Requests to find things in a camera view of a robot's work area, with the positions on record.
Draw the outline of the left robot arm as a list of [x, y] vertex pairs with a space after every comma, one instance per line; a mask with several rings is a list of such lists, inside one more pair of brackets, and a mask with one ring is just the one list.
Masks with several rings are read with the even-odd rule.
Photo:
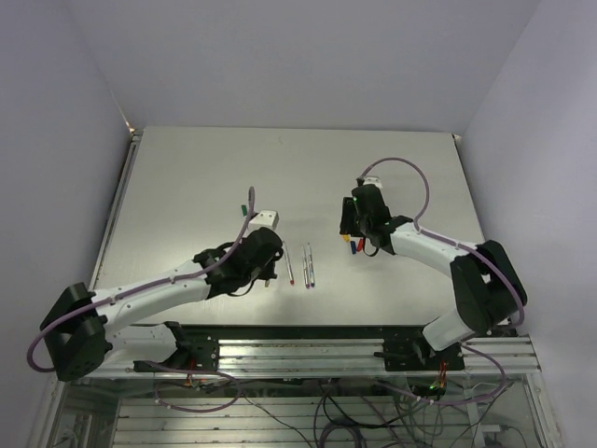
[[98, 369], [116, 347], [108, 338], [140, 320], [179, 305], [235, 297], [257, 280], [276, 277], [283, 242], [272, 230], [251, 231], [239, 242], [205, 249], [155, 279], [124, 287], [67, 287], [40, 325], [52, 366], [68, 383]]

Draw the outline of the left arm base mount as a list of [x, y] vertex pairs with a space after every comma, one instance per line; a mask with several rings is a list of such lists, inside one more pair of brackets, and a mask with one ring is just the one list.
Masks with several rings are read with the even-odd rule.
[[218, 368], [220, 346], [218, 339], [195, 326], [183, 326], [167, 321], [151, 329], [163, 330], [156, 343], [150, 345], [150, 354], [133, 361], [135, 372], [185, 373], [213, 372]]

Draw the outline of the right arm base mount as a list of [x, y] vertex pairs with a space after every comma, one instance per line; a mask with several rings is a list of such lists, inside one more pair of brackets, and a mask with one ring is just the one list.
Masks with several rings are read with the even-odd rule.
[[381, 327], [382, 348], [373, 356], [383, 360], [386, 371], [449, 371], [465, 368], [462, 351], [457, 344], [437, 351], [423, 337], [423, 328], [417, 326]]

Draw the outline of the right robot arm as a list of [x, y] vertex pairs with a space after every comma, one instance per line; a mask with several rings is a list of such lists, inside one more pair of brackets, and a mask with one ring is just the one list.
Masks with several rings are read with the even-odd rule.
[[420, 368], [434, 368], [444, 350], [484, 334], [528, 302], [506, 250], [494, 240], [474, 245], [433, 233], [405, 216], [392, 216], [382, 192], [363, 184], [342, 199], [340, 234], [364, 239], [378, 251], [414, 259], [451, 279], [454, 308], [421, 331], [410, 352]]

